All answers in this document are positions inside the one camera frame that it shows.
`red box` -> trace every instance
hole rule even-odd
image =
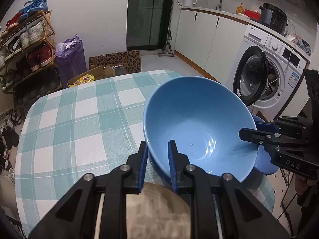
[[[260,18],[260,13],[257,13],[257,12],[251,11],[251,10],[247,10],[247,9],[245,9],[244,15],[247,15],[248,17],[253,18],[255,20],[259,20],[259,18]]]

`white cabinet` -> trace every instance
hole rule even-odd
[[[213,43],[218,16],[181,10],[175,50],[205,68]]]
[[[205,71],[225,85],[247,25],[220,17]]]

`washing machine knob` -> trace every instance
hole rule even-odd
[[[273,50],[277,50],[278,49],[278,45],[276,43],[272,43],[272,49]]]

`purple bag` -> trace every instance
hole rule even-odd
[[[76,34],[56,46],[55,62],[60,71],[63,87],[68,87],[68,80],[87,71],[82,39]]]

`person's hand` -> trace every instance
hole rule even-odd
[[[316,185],[317,180],[309,180],[298,174],[295,175],[295,190],[299,195],[302,195],[307,189],[308,186]]]

